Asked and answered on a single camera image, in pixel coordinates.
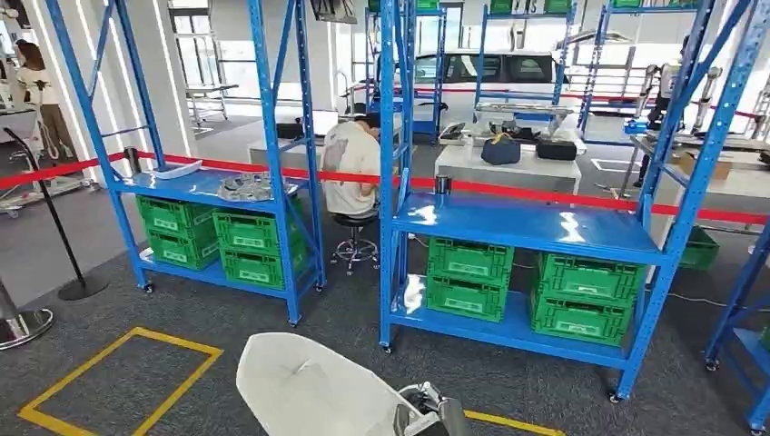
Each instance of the green plastic crate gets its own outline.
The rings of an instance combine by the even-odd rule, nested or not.
[[[219,257],[216,234],[208,239],[193,239],[150,230],[147,236],[157,262],[201,270]]]
[[[431,237],[428,275],[508,287],[513,248]]]
[[[280,256],[243,253],[228,249],[221,249],[221,253],[224,274],[229,280],[283,289],[283,268]],[[307,248],[304,243],[297,243],[292,246],[291,254],[293,255],[291,265],[296,273],[308,260]]]
[[[631,307],[644,280],[645,268],[560,253],[540,255],[538,294],[573,302]]]
[[[490,14],[510,14],[513,0],[492,0],[489,4]]]
[[[428,307],[442,312],[500,322],[505,311],[508,284],[466,282],[449,277],[427,279]]]
[[[546,14],[565,14],[572,7],[570,0],[546,0]]]
[[[696,225],[690,232],[687,247],[682,253],[679,266],[704,271],[711,266],[718,253],[719,244],[711,239],[705,230]]]
[[[222,248],[254,254],[281,253],[278,227],[272,215],[217,211],[214,213],[214,225]],[[303,236],[293,220],[289,220],[288,225],[289,240],[294,244]]]
[[[216,208],[213,206],[144,195],[137,195],[136,203],[147,232],[157,231],[196,240],[208,239],[215,234],[212,215]]]
[[[639,7],[641,4],[641,0],[612,0],[614,7]]]
[[[532,330],[550,336],[618,346],[631,321],[630,308],[532,296]]]
[[[436,11],[439,9],[439,0],[417,0],[418,11]]]

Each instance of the stanchion base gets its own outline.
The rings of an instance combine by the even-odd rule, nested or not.
[[[72,280],[68,284],[62,286],[59,289],[59,299],[67,302],[75,300],[82,300],[88,298],[104,290],[110,282],[102,277],[96,277],[93,275],[86,275],[85,286],[83,286],[77,279]]]
[[[48,309],[20,312],[10,320],[0,320],[0,350],[30,342],[54,324],[54,313]]]

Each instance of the blue metal shelving unit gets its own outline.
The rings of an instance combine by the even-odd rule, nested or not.
[[[770,254],[770,222],[765,224],[765,229],[756,240],[754,252],[738,275],[727,306],[722,311],[716,330],[706,347],[706,368],[711,372],[719,369],[717,358],[721,357],[731,369],[735,370],[739,380],[752,394],[752,406],[746,413],[745,419],[752,434],[756,435],[763,434],[765,431],[765,419],[770,413],[770,384],[766,381],[762,387],[756,387],[743,370],[739,360],[730,352],[727,344],[731,341],[741,344],[750,356],[751,362],[761,370],[767,380],[770,380],[770,351],[760,342],[760,332],[739,327],[748,316],[770,306],[770,295],[763,295],[749,307],[744,306],[756,276],[765,267],[768,254]]]
[[[316,172],[316,153],[313,124],[312,124],[312,101],[310,86],[310,66],[308,65],[308,47],[307,35],[305,33],[305,1],[288,0],[286,16],[283,23],[283,32],[281,35],[281,44],[277,62],[275,65],[274,78],[270,78],[270,67],[268,66],[267,46],[265,44],[263,14],[261,2],[258,0],[248,0],[248,9],[251,16],[252,37],[254,42],[255,59],[260,83],[260,93],[262,96],[262,117],[265,124],[265,140],[267,142],[268,162],[270,166],[270,177],[272,185],[272,200],[256,203],[236,203],[226,202],[217,196],[217,190],[220,187],[222,178],[234,175],[232,172],[213,169],[201,169],[195,173],[183,177],[162,180],[152,176],[149,173],[139,173],[134,177],[122,177],[110,165],[109,157],[104,146],[104,138],[113,134],[127,133],[138,129],[147,129],[152,140],[155,161],[159,169],[166,169],[166,164],[161,139],[157,131],[157,124],[153,116],[153,108],[150,102],[150,95],[144,81],[144,73],[140,62],[139,49],[133,37],[133,27],[126,7],[126,0],[109,0],[104,8],[104,19],[99,33],[97,44],[97,56],[90,79],[90,86],[86,86],[77,57],[74,52],[70,36],[67,32],[62,16],[62,9],[58,0],[45,0],[51,17],[54,20],[54,29],[59,43],[64,53],[69,74],[72,77],[74,90],[77,95],[84,119],[88,127],[91,140],[94,144],[99,164],[102,167],[106,179],[106,187],[110,199],[117,215],[118,224],[123,234],[126,247],[128,248],[129,258],[136,275],[139,287],[147,291],[153,289],[153,284],[148,282],[145,276],[146,271],[155,271],[159,273],[168,273],[187,277],[202,282],[210,282],[221,286],[227,286],[240,289],[247,292],[254,292],[286,300],[289,323],[292,325],[299,322],[300,298],[310,289],[320,290],[326,283],[326,276],[323,265],[322,238],[321,238],[321,219],[320,219],[320,184]],[[99,68],[104,57],[108,29],[110,20],[117,11],[120,27],[123,30],[126,50],[128,51],[133,70],[133,77],[137,84],[139,96],[142,102],[146,125],[141,127],[122,130],[119,133],[102,134],[99,123],[96,119],[92,107],[92,98],[94,89],[98,80]],[[297,53],[299,54],[299,71],[302,88],[302,123],[305,136],[303,139],[295,141],[290,146],[279,148],[278,136],[275,129],[275,104],[278,95],[278,88],[281,85],[281,73],[286,57],[286,48],[289,41],[292,20],[294,23],[295,36],[297,41]],[[307,148],[308,168],[310,170],[309,180],[292,181],[289,180],[284,186],[281,176],[280,153],[293,146],[303,145]],[[311,228],[308,229],[298,211],[294,209],[291,202],[287,201],[288,195],[294,195],[298,190],[307,190],[311,199]],[[300,228],[308,245],[311,247],[311,261],[306,263],[303,271],[295,272],[294,275],[284,274],[284,288],[274,290],[261,286],[250,285],[247,283],[233,282],[225,277],[222,263],[217,261],[202,271],[194,271],[167,263],[157,263],[153,259],[152,250],[139,252],[136,240],[133,238],[131,225],[126,217],[123,203],[121,202],[122,193],[135,193],[140,195],[151,195],[171,200],[181,200],[194,203],[206,203],[213,206],[229,207],[234,209],[243,209],[248,211],[272,213],[276,217],[278,227],[278,239],[281,247],[281,265],[285,272],[293,270],[291,266],[291,252],[289,246],[289,235],[287,231],[287,220],[291,217]]]
[[[597,24],[597,33],[594,37],[594,51],[591,54],[591,62],[588,65],[588,79],[586,80],[586,89],[583,90],[583,99],[580,103],[580,116],[577,119],[577,126],[583,135],[586,134],[586,127],[588,124],[588,116],[590,115],[591,105],[594,100],[594,89],[597,85],[598,68],[600,67],[601,55],[604,50],[604,44],[607,42],[607,30],[609,28],[609,20],[612,15],[645,15],[645,14],[682,14],[691,13],[694,14],[698,11],[698,5],[671,5],[671,6],[639,6],[639,7],[617,7],[613,5],[613,0],[608,0],[606,5],[602,6],[601,13],[599,14],[599,21]],[[628,106],[622,103],[619,104],[607,104],[607,107],[621,109],[632,109],[634,105]],[[622,141],[599,141],[583,139],[586,144],[599,144],[599,145],[621,145],[621,146],[633,146],[630,142]]]
[[[364,71],[366,72],[365,78],[364,78],[364,94],[365,94],[365,102],[366,102],[366,108],[367,111],[376,112],[380,110],[380,102],[376,101],[373,97],[374,95],[380,90],[380,75],[382,72],[385,71],[392,71],[392,70],[385,70],[382,68],[382,65],[380,64],[380,68],[378,69],[376,66],[374,67],[374,77],[370,77],[369,73],[371,71],[371,67],[378,64],[377,61],[377,55],[379,54],[378,47],[370,40],[370,23],[377,23],[380,19],[380,13],[379,12],[371,12],[369,8],[365,10],[364,13],[365,21],[364,21],[364,34],[366,35],[366,58],[364,61]],[[412,121],[412,130],[415,133],[419,134],[427,134],[430,135],[430,143],[431,144],[437,144],[439,139],[439,133],[441,128],[441,106],[442,106],[442,95],[443,95],[443,86],[444,86],[444,73],[446,71],[446,65],[445,65],[445,55],[444,52],[446,50],[446,40],[447,40],[447,9],[445,7],[440,7],[436,11],[417,11],[416,16],[435,16],[438,18],[439,23],[439,35],[438,35],[438,42],[437,42],[437,49],[436,49],[436,77],[433,80],[433,88],[431,92],[427,92],[425,90],[417,90],[412,86],[412,101],[415,100],[420,101],[419,104],[425,104],[425,105],[431,105],[433,107],[432,111],[432,117],[429,121],[425,120],[414,120]],[[415,57],[415,29],[416,29],[416,23],[414,25],[407,25],[407,20],[409,19],[407,17],[406,11],[401,10],[400,11],[400,17],[403,20],[403,23],[401,20],[398,20],[398,23],[395,24],[396,29],[396,45],[398,49],[399,59],[404,58],[410,58],[412,59],[412,62],[410,65],[414,65],[414,57]],[[401,77],[401,94],[406,93],[404,78],[406,76],[406,71],[404,68],[400,68],[400,77]],[[401,112],[403,108],[403,102],[400,102],[400,104],[397,104],[398,112]]]
[[[408,326],[490,342],[532,352],[542,352],[581,362],[594,363],[620,370],[620,380],[610,393],[611,401],[627,399],[644,360],[658,317],[666,300],[668,289],[686,247],[696,212],[699,209],[708,180],[714,170],[727,126],[735,114],[735,107],[744,91],[758,47],[767,32],[765,21],[770,0],[738,0],[734,16],[747,22],[738,46],[737,57],[727,76],[728,87],[720,97],[714,121],[706,134],[695,170],[689,180],[682,179],[686,192],[663,248],[652,242],[648,234],[650,207],[654,193],[670,153],[673,133],[685,106],[703,79],[716,54],[725,45],[735,29],[736,21],[728,21],[720,31],[703,62],[697,60],[704,44],[704,32],[716,0],[704,0],[697,10],[690,43],[686,48],[682,74],[677,80],[672,104],[666,114],[660,141],[652,153],[648,176],[635,213],[593,209],[569,204],[543,204],[523,200],[500,200],[464,193],[449,195],[413,192],[410,189],[410,162],[401,157],[403,177],[400,180],[395,207],[389,201],[380,209],[380,345],[390,350],[392,328]],[[391,35],[394,26],[395,0],[383,0],[382,64],[393,65]],[[396,190],[390,182],[393,158],[392,127],[388,125],[393,114],[392,79],[382,78],[382,137],[381,197],[392,198]],[[397,156],[408,156],[400,147]],[[633,331],[627,347],[609,347],[569,339],[549,337],[531,331],[525,294],[511,291],[502,323],[484,322],[449,313],[438,313],[425,307],[425,285],[421,277],[407,272],[407,234],[421,233],[483,243],[497,243],[568,253],[600,259],[642,263],[655,269],[651,293],[638,293]]]
[[[501,20],[537,20],[537,19],[553,19],[560,18],[565,20],[567,26],[564,33],[564,40],[567,41],[569,37],[569,31],[572,24],[575,22],[575,13],[578,9],[578,1],[572,2],[569,10],[564,14],[536,14],[536,13],[524,13],[524,14],[491,14],[489,7],[484,5],[484,15],[481,17],[481,43],[479,46],[479,58],[476,65],[477,72],[484,71],[484,45],[487,42],[487,26],[489,21],[501,21]],[[561,47],[561,54],[559,56],[559,62],[556,70],[556,81],[554,83],[554,90],[552,94],[543,93],[521,93],[521,92],[500,92],[485,93],[481,89],[481,83],[483,82],[484,74],[476,74],[476,94],[473,101],[473,107],[479,104],[479,100],[482,98],[499,98],[508,100],[540,100],[550,101],[551,104],[558,104],[559,97],[561,96],[561,89],[564,86],[564,70],[567,62],[568,44],[563,44]],[[550,115],[547,114],[517,114],[520,119],[540,120],[547,121],[550,119]]]

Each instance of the yellow floor tape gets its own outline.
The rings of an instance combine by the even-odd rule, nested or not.
[[[503,418],[502,416],[489,415],[487,413],[481,413],[480,411],[465,411],[465,416],[472,420],[491,422],[493,424],[505,425],[514,429],[523,431],[529,431],[536,434],[543,434],[546,436],[567,436],[561,430],[553,430],[547,427],[541,427],[539,425],[530,424],[528,422],[511,420],[510,418]]]
[[[164,333],[153,332],[153,331],[144,329],[142,327],[135,327],[131,329],[130,332],[126,333],[123,337],[113,342],[107,348],[105,348],[104,350],[96,354],[93,358],[91,358],[91,360],[84,363],[73,372],[69,373],[57,384],[48,388],[48,390],[43,392],[42,395],[32,400],[32,402],[30,402],[29,404],[25,405],[22,408],[22,410],[19,412],[19,417],[27,421],[33,422],[37,425],[40,425],[42,427],[45,427],[46,429],[53,431],[55,433],[62,434],[64,436],[94,435],[94,433],[91,433],[88,430],[84,430],[84,429],[75,427],[74,425],[68,422],[58,420],[53,416],[46,415],[45,413],[37,411],[35,408],[40,404],[42,404],[44,401],[53,397],[57,392],[62,390],[64,386],[72,382],[74,379],[83,375],[84,372],[88,371],[90,368],[96,365],[99,361],[101,361],[102,359],[110,355],[111,352],[114,352],[118,347],[128,342],[128,340],[130,340],[134,336],[143,336],[145,338],[154,339],[156,341],[167,342],[167,343],[170,343],[171,345],[176,345],[178,347],[188,348],[190,350],[202,352],[204,354],[208,354],[209,358],[206,359],[206,361],[201,366],[199,366],[198,369],[195,370],[195,372],[193,372],[192,375],[190,375],[187,378],[187,380],[184,381],[184,383],[182,383],[181,386],[176,388],[176,390],[171,394],[171,396],[169,396],[163,402],[163,404],[161,404],[161,406],[158,409],[156,409],[152,415],[150,415],[149,418],[147,418],[144,422],[142,422],[142,425],[140,425],[139,428],[133,432],[133,436],[144,435],[148,430],[150,430],[154,426],[154,424],[161,419],[163,414],[166,413],[169,409],[171,409],[173,404],[177,402],[182,397],[182,395],[184,395],[184,393],[187,392],[187,390],[190,389],[191,386],[193,386],[193,383],[195,383],[198,379],[200,379],[203,373],[206,372],[206,370],[208,370],[213,365],[213,363],[217,360],[217,358],[219,358],[220,355],[222,355],[222,350],[218,348],[210,347],[208,345],[203,345],[197,342],[187,341],[185,339],[177,338],[175,336],[170,336]]]

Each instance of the black stool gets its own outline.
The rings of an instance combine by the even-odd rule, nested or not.
[[[377,244],[372,241],[359,238],[360,229],[377,222],[380,218],[377,214],[368,216],[366,218],[354,218],[342,213],[335,213],[332,218],[334,222],[345,227],[350,227],[350,239],[342,241],[334,250],[334,254],[331,255],[331,263],[337,263],[338,259],[342,259],[348,264],[348,275],[353,275],[353,264],[356,262],[363,262],[372,259],[374,262],[375,270],[380,268],[377,256],[379,250]]]

